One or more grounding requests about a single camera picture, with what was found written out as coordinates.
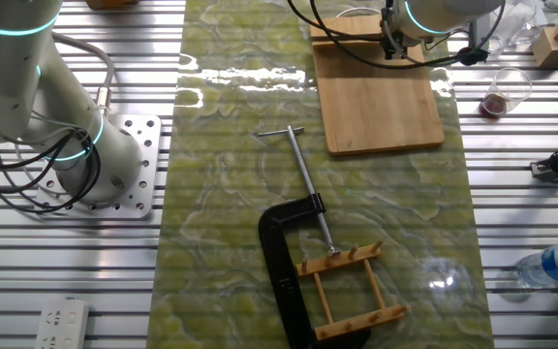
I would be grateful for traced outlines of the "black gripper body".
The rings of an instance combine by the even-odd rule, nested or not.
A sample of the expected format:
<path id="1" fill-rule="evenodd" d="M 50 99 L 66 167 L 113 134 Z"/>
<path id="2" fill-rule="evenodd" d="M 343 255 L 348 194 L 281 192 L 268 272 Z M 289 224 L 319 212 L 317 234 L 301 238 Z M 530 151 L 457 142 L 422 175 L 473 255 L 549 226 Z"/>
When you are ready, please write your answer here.
<path id="1" fill-rule="evenodd" d="M 380 26 L 382 48 L 405 48 L 404 34 L 400 30 L 398 16 L 393 7 L 382 8 Z"/>

